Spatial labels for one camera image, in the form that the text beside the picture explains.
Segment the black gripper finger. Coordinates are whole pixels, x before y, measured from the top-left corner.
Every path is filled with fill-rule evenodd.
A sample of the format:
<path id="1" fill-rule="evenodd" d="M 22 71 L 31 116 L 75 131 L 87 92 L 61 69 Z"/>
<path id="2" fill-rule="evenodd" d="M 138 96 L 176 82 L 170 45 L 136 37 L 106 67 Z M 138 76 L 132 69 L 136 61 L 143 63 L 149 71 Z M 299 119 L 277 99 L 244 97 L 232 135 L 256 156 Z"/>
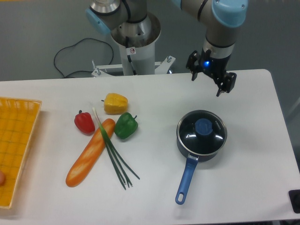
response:
<path id="1" fill-rule="evenodd" d="M 225 72 L 222 78 L 217 80 L 218 91 L 216 96 L 219 97 L 222 93 L 230 93 L 235 86 L 236 78 L 236 73 Z"/>
<path id="2" fill-rule="evenodd" d="M 196 50 L 193 51 L 188 57 L 186 68 L 190 70 L 190 73 L 192 74 L 192 81 L 194 81 L 197 78 L 198 73 L 202 71 L 202 66 L 199 65 L 199 60 L 200 54 Z"/>

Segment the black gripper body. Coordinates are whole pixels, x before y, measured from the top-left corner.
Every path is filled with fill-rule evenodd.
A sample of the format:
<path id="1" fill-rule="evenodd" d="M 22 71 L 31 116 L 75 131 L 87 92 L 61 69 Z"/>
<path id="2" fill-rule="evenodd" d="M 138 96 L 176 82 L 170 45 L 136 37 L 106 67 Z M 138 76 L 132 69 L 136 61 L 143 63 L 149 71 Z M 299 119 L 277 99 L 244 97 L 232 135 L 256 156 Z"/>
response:
<path id="1" fill-rule="evenodd" d="M 209 76 L 216 82 L 231 80 L 231 74 L 226 71 L 230 54 L 225 58 L 216 58 L 211 50 L 202 50 L 199 59 L 200 72 Z"/>

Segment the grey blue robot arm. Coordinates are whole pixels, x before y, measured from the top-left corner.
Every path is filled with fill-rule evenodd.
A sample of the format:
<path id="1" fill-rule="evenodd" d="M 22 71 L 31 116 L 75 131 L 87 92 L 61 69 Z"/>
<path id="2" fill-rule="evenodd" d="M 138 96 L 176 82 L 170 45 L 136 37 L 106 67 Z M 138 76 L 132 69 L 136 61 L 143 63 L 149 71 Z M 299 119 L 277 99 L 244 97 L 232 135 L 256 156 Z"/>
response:
<path id="1" fill-rule="evenodd" d="M 204 73 L 217 85 L 218 94 L 230 92 L 236 74 L 226 66 L 247 14 L 246 0 L 176 0 L 207 30 L 202 51 L 192 52 L 186 68 L 192 79 Z M 124 75 L 151 75 L 155 72 L 155 42 L 161 33 L 159 20 L 147 10 L 144 0 L 94 0 L 85 11 L 90 24 L 118 44 Z"/>

